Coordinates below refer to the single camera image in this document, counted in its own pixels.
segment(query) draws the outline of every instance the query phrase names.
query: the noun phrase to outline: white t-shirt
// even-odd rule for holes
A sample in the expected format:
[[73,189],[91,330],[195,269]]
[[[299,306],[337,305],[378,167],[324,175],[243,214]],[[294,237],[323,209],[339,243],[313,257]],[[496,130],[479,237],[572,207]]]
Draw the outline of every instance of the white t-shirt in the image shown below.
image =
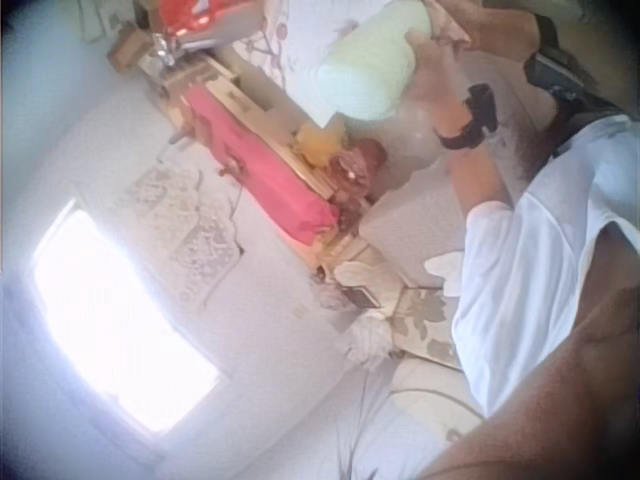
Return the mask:
[[467,217],[453,338],[487,416],[569,335],[602,228],[617,222],[640,251],[640,125],[608,117],[559,152],[514,210]]

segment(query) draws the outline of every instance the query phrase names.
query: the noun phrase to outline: red object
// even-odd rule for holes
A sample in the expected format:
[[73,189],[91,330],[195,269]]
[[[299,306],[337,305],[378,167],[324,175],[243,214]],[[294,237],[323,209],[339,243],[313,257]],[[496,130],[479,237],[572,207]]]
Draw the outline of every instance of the red object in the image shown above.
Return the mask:
[[387,161],[387,152],[380,142],[361,138],[353,148],[334,155],[329,160],[329,176],[340,190],[354,198],[368,195],[371,183]]
[[193,13],[198,0],[161,0],[158,10],[167,27],[167,32],[177,34],[181,30],[197,32],[204,30],[223,10],[250,0],[209,0],[209,7]]
[[204,86],[193,86],[185,98],[197,121],[207,125],[208,146],[215,159],[229,170],[241,172],[236,178],[291,238],[311,245],[316,234],[337,224],[337,209],[309,190],[261,138],[241,125]]

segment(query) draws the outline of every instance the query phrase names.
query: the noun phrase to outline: pink cushion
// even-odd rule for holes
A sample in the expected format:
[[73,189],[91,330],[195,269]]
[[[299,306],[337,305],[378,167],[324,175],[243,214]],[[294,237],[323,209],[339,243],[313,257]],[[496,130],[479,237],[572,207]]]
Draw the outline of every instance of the pink cushion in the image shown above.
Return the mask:
[[311,245],[337,223],[337,211],[306,184],[257,135],[239,123],[202,85],[185,98],[211,125],[211,153],[223,165],[242,164],[240,179],[269,217],[291,238]]

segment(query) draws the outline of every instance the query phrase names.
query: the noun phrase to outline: red cloth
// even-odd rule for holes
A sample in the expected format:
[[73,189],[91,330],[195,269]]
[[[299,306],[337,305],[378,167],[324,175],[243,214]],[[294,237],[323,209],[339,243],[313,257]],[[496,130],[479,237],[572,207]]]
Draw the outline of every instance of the red cloth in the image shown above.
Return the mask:
[[198,0],[162,0],[158,11],[169,33],[176,33],[182,29],[198,31],[207,28],[220,11],[248,1],[209,0],[208,9],[194,14],[193,9],[198,4]]
[[211,125],[210,150],[223,165],[241,163],[242,184],[291,238],[311,245],[337,224],[337,209],[312,192],[257,135],[241,125],[202,85],[185,95],[194,114]]

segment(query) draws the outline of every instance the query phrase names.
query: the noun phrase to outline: yellow object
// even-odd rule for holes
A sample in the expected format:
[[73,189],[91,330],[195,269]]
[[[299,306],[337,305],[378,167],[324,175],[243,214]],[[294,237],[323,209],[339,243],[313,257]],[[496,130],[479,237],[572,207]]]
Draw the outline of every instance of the yellow object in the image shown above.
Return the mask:
[[346,136],[341,115],[335,115],[325,128],[307,121],[296,135],[293,150],[314,167],[324,168],[331,157],[342,151]]

